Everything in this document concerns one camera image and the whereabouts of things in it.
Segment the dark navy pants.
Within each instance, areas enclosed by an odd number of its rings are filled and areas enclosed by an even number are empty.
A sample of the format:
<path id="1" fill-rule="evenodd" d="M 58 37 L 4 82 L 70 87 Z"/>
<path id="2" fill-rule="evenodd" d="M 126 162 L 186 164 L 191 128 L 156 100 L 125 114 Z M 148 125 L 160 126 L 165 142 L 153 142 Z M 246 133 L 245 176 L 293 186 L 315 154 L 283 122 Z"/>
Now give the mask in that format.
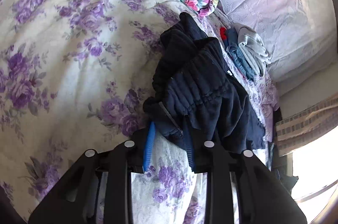
<path id="1" fill-rule="evenodd" d="M 263 148 L 265 129 L 243 86 L 228 74 L 218 39 L 183 12 L 160 41 L 155 94 L 143 104 L 159 132 L 184 150 L 207 140 L 236 153 Z"/>

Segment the grey folded garment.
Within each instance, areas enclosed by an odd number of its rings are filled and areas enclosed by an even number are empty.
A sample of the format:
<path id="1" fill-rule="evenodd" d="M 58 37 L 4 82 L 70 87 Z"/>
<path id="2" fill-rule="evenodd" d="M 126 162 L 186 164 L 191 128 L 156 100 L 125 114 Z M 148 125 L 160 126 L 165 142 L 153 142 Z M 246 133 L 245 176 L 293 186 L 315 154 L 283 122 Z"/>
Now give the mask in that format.
<path id="1" fill-rule="evenodd" d="M 263 77 L 266 66 L 271 63 L 271 55 L 265 47 L 260 35 L 252 28 L 240 23 L 234 23 L 238 35 L 238 48 L 242 52 L 255 75 Z"/>

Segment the red folded garment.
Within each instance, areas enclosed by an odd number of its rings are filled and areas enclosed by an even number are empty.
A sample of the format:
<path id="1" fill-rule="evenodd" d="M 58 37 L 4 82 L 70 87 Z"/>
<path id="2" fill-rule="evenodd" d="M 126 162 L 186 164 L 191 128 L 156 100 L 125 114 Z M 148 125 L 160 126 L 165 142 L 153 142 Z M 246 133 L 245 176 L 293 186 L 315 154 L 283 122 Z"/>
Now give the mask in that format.
<path id="1" fill-rule="evenodd" d="M 225 27 L 220 28 L 220 36 L 221 36 L 223 41 L 227 39 L 226 31 L 227 31 L 227 29 Z"/>

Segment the beige striped curtain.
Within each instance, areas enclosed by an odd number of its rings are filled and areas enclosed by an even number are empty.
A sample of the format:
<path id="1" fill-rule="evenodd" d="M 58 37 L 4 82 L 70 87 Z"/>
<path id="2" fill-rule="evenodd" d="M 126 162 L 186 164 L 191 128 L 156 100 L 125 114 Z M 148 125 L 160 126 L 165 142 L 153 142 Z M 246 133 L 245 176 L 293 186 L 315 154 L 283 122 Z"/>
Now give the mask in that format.
<path id="1" fill-rule="evenodd" d="M 275 124 L 280 157 L 301 148 L 337 127 L 337 94 Z"/>

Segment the purple floral bedspread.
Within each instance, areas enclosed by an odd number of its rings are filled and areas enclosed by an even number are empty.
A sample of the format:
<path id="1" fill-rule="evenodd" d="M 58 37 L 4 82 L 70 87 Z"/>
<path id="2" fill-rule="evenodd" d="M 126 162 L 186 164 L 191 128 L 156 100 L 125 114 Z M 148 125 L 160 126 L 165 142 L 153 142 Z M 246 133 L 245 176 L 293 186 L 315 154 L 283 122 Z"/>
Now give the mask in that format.
<path id="1" fill-rule="evenodd" d="M 1 0 L 1 193 L 27 223 L 87 149 L 146 124 L 181 0 Z"/>

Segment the blue folded jeans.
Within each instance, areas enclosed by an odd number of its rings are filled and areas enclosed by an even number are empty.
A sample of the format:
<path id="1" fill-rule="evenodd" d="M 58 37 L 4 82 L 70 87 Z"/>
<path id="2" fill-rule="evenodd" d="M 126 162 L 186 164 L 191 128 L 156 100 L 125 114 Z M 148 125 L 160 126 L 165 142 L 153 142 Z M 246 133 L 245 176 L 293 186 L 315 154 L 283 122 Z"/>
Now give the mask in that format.
<path id="1" fill-rule="evenodd" d="M 241 74 L 250 81 L 254 81 L 255 72 L 248 64 L 243 53 L 238 47 L 237 40 L 238 35 L 234 28 L 226 29 L 225 31 L 226 39 L 224 40 L 226 52 L 233 60 L 234 65 L 238 68 Z"/>

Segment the lilac lace headboard cover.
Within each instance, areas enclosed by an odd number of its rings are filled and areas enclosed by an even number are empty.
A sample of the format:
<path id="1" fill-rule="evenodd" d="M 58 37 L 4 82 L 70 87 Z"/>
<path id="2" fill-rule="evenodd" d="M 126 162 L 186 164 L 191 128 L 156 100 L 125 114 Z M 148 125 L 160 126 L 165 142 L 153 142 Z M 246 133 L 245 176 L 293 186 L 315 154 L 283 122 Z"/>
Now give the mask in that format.
<path id="1" fill-rule="evenodd" d="M 276 82 L 303 80 L 337 60 L 332 0 L 219 0 L 229 20 L 253 28 L 271 55 Z"/>

